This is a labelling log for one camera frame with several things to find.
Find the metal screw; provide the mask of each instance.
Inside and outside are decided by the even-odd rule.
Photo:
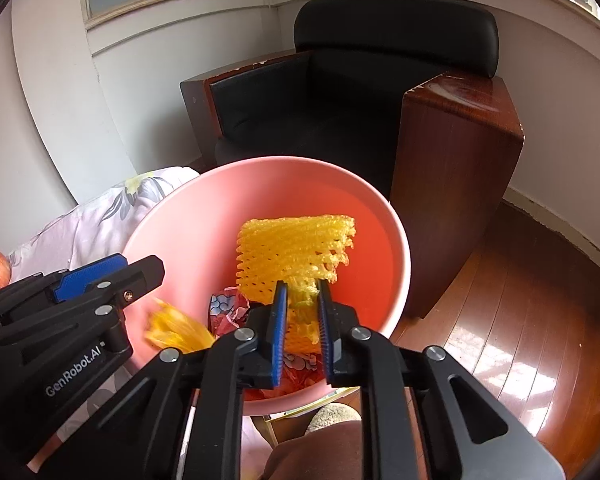
[[[238,341],[251,341],[256,333],[251,328],[239,328],[234,332],[234,337]]]
[[[179,355],[175,348],[165,348],[160,352],[160,361],[163,363],[174,363],[178,360]]]
[[[95,310],[96,316],[106,316],[109,312],[113,310],[111,305],[101,305]]]
[[[351,329],[351,337],[358,341],[366,341],[371,339],[371,330],[363,326],[355,326]]]
[[[427,348],[427,357],[432,361],[442,361],[446,357],[446,352],[439,346],[430,346]]]

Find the pink trash bin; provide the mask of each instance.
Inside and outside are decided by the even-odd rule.
[[[206,324],[211,295],[235,286],[237,235],[253,218],[344,214],[355,218],[350,263],[338,267],[335,301],[353,306],[360,323],[389,337],[404,308],[411,276],[398,215],[373,187],[332,164],[291,156],[250,158],[202,174],[171,193],[140,223],[124,250],[129,262],[156,254],[163,284],[125,309],[139,367],[157,349],[144,339],[153,298]],[[244,403],[245,415],[299,408],[330,393],[321,381],[298,392]]]

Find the wooden floor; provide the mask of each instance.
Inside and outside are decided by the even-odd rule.
[[[525,214],[501,205],[429,315],[401,326],[400,346],[443,346],[568,478],[600,445],[600,269]],[[277,422],[278,439],[301,434],[309,418]]]

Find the wooden armrest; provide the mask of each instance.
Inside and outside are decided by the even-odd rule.
[[[391,202],[411,250],[406,316],[424,317],[471,254],[523,140],[499,77],[448,72],[404,95]]]
[[[216,166],[214,153],[216,140],[222,137],[222,128],[218,120],[218,113],[214,105],[210,86],[222,79],[300,55],[301,53],[296,53],[295,50],[265,54],[253,59],[216,68],[180,83],[180,91],[182,92],[184,104],[187,107],[189,120],[191,121],[200,153],[208,169]]]

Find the baseboard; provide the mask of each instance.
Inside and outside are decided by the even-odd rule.
[[[558,215],[510,187],[507,187],[503,200],[518,209],[522,209],[522,211],[540,222],[543,226],[551,229],[551,231],[561,234],[574,247],[585,253],[592,262],[600,267],[600,249]]]

